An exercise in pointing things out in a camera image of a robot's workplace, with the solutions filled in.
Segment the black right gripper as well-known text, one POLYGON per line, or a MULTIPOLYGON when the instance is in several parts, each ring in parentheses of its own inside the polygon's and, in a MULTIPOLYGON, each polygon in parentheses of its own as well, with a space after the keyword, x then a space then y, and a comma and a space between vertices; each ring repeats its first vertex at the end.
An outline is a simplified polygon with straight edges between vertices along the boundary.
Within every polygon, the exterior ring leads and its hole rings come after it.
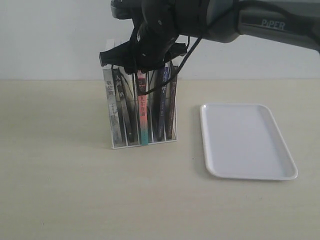
POLYGON ((187 54, 187 45, 176 42, 177 38, 163 37, 142 21, 134 27, 128 41, 99 53, 100 65, 122 67, 127 74, 158 70, 165 63, 187 54))

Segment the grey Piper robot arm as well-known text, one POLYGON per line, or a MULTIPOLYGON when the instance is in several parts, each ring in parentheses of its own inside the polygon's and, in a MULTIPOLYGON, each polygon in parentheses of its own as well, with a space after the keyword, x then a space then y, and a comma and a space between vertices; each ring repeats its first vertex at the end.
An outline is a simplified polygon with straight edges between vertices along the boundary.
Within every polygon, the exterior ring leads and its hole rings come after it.
POLYGON ((129 74, 159 69, 188 48, 180 36, 227 44, 241 35, 320 49, 317 0, 113 0, 112 16, 132 20, 128 41, 99 54, 129 74))

